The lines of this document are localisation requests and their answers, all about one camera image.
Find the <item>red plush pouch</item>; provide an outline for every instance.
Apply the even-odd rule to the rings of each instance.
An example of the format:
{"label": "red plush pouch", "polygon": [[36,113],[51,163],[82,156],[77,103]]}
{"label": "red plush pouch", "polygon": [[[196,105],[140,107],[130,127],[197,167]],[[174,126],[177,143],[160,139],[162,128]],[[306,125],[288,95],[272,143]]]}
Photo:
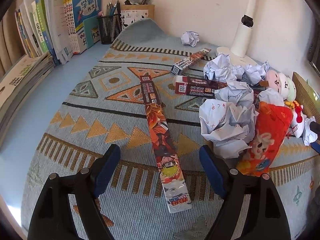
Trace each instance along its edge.
{"label": "red plush pouch", "polygon": [[292,110],[285,106],[275,106],[260,102],[255,136],[249,143],[237,169],[242,174],[260,176],[269,170],[276,157],[292,121]]}

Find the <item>curtain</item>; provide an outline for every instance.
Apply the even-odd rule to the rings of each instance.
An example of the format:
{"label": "curtain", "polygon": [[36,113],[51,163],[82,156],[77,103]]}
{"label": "curtain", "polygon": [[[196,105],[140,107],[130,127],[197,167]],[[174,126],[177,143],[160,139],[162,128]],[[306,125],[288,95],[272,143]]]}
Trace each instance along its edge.
{"label": "curtain", "polygon": [[0,78],[25,54],[14,16],[22,2],[14,0],[0,22]]}

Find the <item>white lamp base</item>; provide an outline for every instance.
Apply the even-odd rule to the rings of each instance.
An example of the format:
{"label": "white lamp base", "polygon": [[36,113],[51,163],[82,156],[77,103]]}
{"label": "white lamp base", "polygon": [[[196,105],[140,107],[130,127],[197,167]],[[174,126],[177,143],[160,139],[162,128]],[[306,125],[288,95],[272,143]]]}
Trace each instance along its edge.
{"label": "white lamp base", "polygon": [[255,66],[257,63],[250,57],[244,56],[244,57],[239,57],[235,54],[233,54],[229,48],[227,47],[219,47],[217,48],[216,55],[218,56],[220,53],[225,54],[225,55],[230,55],[230,62],[232,65],[235,66],[245,66],[245,65],[253,65]]}

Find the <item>metal screw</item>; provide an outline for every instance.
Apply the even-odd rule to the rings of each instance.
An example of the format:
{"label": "metal screw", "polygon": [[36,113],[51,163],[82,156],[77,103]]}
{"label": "metal screw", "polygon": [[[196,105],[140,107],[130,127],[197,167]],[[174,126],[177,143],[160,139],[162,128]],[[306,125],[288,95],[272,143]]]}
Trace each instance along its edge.
{"label": "metal screw", "polygon": [[231,169],[231,170],[230,170],[230,173],[231,173],[232,175],[237,175],[237,174],[238,174],[238,170],[236,170],[236,169]]}
{"label": "metal screw", "polygon": [[269,176],[268,174],[266,174],[266,173],[263,173],[263,174],[262,174],[262,177],[263,177],[265,180],[270,179],[270,176]]}
{"label": "metal screw", "polygon": [[49,175],[49,179],[55,179],[57,177],[57,173],[51,173]]}
{"label": "metal screw", "polygon": [[89,168],[83,168],[80,172],[81,174],[87,174],[89,172]]}

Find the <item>black mesh pen holder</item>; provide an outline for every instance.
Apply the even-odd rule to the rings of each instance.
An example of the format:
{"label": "black mesh pen holder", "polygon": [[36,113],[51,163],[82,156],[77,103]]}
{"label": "black mesh pen holder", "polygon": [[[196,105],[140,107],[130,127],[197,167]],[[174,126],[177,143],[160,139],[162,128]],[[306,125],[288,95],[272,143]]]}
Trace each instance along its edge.
{"label": "black mesh pen holder", "polygon": [[112,44],[122,31],[121,14],[98,17],[101,43]]}

